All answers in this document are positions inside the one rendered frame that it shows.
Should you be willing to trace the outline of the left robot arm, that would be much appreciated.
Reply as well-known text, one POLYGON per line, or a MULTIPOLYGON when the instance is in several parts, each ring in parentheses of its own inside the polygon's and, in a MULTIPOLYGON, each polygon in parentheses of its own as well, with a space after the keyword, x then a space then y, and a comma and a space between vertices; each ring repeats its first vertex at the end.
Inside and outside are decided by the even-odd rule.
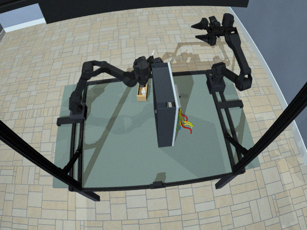
POLYGON ((72 111, 72 114, 77 115, 82 113, 82 92, 86 82, 87 80, 90 80, 91 77, 96 77, 101 73, 107 73, 122 80, 122 82, 128 87, 134 87, 137 83, 139 83, 140 87, 146 87, 150 76, 150 63, 147 62, 145 56, 142 56, 135 59, 133 65, 135 66, 133 71, 125 72, 107 63, 106 61, 92 60, 84 62, 79 82, 75 91, 72 92, 71 97, 69 98, 69 110, 72 111), (94 71, 94 66, 98 66, 100 68, 94 71))

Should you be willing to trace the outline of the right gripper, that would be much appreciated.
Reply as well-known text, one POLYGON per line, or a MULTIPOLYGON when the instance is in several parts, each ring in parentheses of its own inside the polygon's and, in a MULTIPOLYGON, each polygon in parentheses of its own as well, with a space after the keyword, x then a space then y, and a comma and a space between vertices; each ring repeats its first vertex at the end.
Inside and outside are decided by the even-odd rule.
POLYGON ((208 20, 206 18, 202 18, 201 22, 191 25, 191 28, 207 30, 208 34, 197 35, 195 37, 210 44, 210 46, 214 46, 216 45, 217 37, 219 38, 220 36, 222 36, 222 27, 220 26, 220 29, 218 30, 212 30, 212 25, 210 24, 208 26, 208 24, 208 20))

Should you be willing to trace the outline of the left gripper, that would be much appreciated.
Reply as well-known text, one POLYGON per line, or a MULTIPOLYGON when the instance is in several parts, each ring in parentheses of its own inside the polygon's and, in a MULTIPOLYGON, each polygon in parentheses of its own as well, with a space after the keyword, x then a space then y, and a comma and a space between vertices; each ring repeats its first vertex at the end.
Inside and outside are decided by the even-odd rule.
POLYGON ((154 63, 163 63, 163 61, 162 61, 162 59, 161 59, 160 57, 157 57, 157 58, 154 59, 153 55, 150 56, 150 57, 147 59, 147 62, 150 63, 150 65, 149 65, 149 74, 150 74, 150 76, 152 75, 152 74, 151 74, 151 71, 152 71, 152 64, 154 64, 154 63))

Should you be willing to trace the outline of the open tan cardboard box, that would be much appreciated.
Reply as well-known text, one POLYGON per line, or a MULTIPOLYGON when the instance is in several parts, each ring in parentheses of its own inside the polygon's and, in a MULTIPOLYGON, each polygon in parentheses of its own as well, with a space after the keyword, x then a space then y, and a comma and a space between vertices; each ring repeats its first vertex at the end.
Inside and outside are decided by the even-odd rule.
POLYGON ((144 87, 145 95, 142 94, 141 90, 143 91, 143 88, 138 85, 137 100, 138 101, 146 101, 147 100, 146 96, 147 96, 147 92, 148 92, 148 82, 146 84, 146 87, 144 87))

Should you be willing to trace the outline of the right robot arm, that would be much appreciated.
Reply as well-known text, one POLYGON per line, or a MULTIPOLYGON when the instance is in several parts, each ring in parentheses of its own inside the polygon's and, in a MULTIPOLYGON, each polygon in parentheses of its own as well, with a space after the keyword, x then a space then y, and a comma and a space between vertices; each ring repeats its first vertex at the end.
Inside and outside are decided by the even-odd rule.
MULTIPOLYGON (((212 30, 220 29, 220 22, 217 21, 215 16, 209 17, 210 23, 212 25, 212 30)), ((241 49, 241 40, 236 27, 233 27, 234 16, 225 13, 222 20, 222 36, 225 37, 227 45, 233 50, 233 53, 236 57, 238 65, 240 67, 239 76, 226 68, 226 64, 223 62, 216 63, 212 65, 212 82, 214 85, 223 84, 222 80, 225 76, 227 79, 235 83, 236 88, 239 91, 243 91, 251 88, 252 85, 252 76, 251 68, 248 66, 244 53, 241 49), (233 32, 234 33, 231 33, 233 32), (245 77, 248 75, 248 78, 245 77)))

